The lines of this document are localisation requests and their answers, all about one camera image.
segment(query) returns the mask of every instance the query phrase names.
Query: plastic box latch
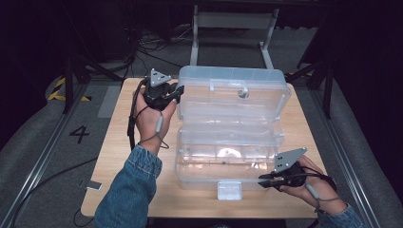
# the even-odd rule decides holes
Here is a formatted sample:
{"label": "plastic box latch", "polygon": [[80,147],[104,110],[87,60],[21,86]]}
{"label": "plastic box latch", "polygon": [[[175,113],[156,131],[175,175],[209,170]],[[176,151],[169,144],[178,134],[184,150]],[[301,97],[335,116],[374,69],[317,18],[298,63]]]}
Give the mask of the plastic box latch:
{"label": "plastic box latch", "polygon": [[236,180],[221,180],[218,182],[219,200],[242,200],[242,184]]}

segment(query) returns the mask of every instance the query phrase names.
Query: metal stand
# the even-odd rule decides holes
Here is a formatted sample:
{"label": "metal stand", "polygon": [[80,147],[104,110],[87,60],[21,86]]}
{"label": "metal stand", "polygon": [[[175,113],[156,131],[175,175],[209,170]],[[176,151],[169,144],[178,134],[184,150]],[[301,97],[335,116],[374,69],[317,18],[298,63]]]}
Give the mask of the metal stand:
{"label": "metal stand", "polygon": [[333,76],[334,69],[333,64],[318,62],[311,64],[291,76],[286,78],[287,83],[293,82],[295,79],[313,71],[312,77],[309,79],[306,84],[309,89],[318,89],[322,84],[323,80],[325,81],[325,90],[323,94],[323,110],[328,119],[331,119],[330,116],[330,102],[332,97],[332,85],[333,85]]}
{"label": "metal stand", "polygon": [[268,46],[278,18],[278,9],[273,13],[229,13],[199,12],[196,5],[193,13],[193,44],[190,54],[190,65],[198,64],[199,28],[231,28],[231,29],[267,29],[264,42],[260,42],[261,55],[266,67],[273,69]]}
{"label": "metal stand", "polygon": [[66,104],[63,111],[64,114],[68,113],[73,104],[73,74],[79,84],[87,84],[91,80],[86,66],[90,66],[105,76],[115,81],[121,81],[123,78],[108,71],[98,63],[88,60],[86,57],[79,55],[74,40],[76,40],[77,31],[70,20],[68,20],[67,9],[63,2],[52,2],[48,0],[41,0],[37,2],[37,9],[40,10],[48,19],[53,23],[62,41],[66,62],[65,62],[65,76],[66,76]]}

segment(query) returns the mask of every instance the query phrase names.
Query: yellow tape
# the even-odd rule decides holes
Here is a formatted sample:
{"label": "yellow tape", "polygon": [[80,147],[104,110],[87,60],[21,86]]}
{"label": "yellow tape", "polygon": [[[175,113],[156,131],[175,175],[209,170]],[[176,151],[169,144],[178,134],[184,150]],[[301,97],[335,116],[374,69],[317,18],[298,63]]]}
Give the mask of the yellow tape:
{"label": "yellow tape", "polygon": [[[57,95],[59,93],[60,88],[62,85],[65,83],[66,78],[64,75],[62,75],[57,82],[56,86],[53,88],[53,91],[51,92],[50,96],[48,97],[48,100],[57,100],[57,101],[65,101],[66,96],[64,95]],[[90,102],[92,100],[92,97],[90,96],[85,96],[81,99],[82,102]]]}

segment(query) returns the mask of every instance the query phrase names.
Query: dark floor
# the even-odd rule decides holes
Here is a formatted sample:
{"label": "dark floor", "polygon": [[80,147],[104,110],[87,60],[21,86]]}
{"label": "dark floor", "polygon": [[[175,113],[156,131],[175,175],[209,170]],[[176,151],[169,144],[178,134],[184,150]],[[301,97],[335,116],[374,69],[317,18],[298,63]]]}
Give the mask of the dark floor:
{"label": "dark floor", "polygon": [[[296,72],[297,62],[315,34],[314,29],[276,29],[269,46],[275,68],[284,73]],[[257,43],[264,34],[260,31],[206,30],[201,33],[199,65],[221,67],[264,67]],[[150,54],[168,60],[176,65],[186,66],[190,60],[191,39],[184,35],[180,43],[166,47]],[[149,73],[151,68],[177,76],[179,67],[138,53],[133,68],[128,71],[128,77],[139,77]],[[118,72],[123,76],[125,71]],[[58,81],[49,85],[45,96],[48,96]],[[319,153],[330,176],[338,180],[338,193],[360,213],[362,218],[372,227],[403,227],[403,212],[401,202],[392,187],[382,174],[374,159],[353,112],[348,107],[337,84],[334,85],[332,96],[332,120],[323,121],[322,112],[314,100],[319,91],[309,91],[304,85],[307,78],[293,82],[298,98],[308,124],[317,143]],[[86,88],[85,95],[91,96],[90,102],[79,102],[71,113],[60,141],[56,143],[49,163],[40,180],[46,180],[63,169],[80,162],[96,158],[116,102],[120,83],[111,82],[104,76],[95,76]],[[32,167],[42,154],[52,136],[54,128],[62,117],[64,102],[49,101],[48,105],[30,118],[12,137],[0,153],[0,218],[8,214],[14,200],[19,195]],[[337,156],[335,139],[329,133],[327,124],[335,127],[338,140],[349,158],[351,166],[359,182],[350,181],[351,176],[345,173]],[[86,127],[88,136],[82,138],[70,136],[70,133]],[[68,173],[47,182],[35,191],[19,214],[17,227],[74,227],[74,215],[80,209],[86,190],[79,186],[82,180],[89,180],[95,162],[90,162]],[[365,208],[362,202],[370,207]],[[75,217],[78,225],[85,224],[89,218],[80,213]],[[154,220],[159,227],[173,227],[173,220]],[[188,220],[181,221],[181,227]],[[255,223],[237,223],[233,227],[308,227],[311,219],[287,220],[254,220]]]}

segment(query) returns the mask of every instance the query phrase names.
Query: denim jacket sleeve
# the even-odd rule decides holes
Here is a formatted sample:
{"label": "denim jacket sleeve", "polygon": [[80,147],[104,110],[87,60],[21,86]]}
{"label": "denim jacket sleeve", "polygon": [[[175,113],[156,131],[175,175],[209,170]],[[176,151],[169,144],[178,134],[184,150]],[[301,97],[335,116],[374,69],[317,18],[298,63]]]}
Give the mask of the denim jacket sleeve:
{"label": "denim jacket sleeve", "polygon": [[145,227],[162,166],[159,158],[136,145],[95,212],[96,227]]}
{"label": "denim jacket sleeve", "polygon": [[366,228],[354,208],[347,204],[347,209],[339,214],[330,215],[323,211],[317,212],[317,218],[321,228]]}

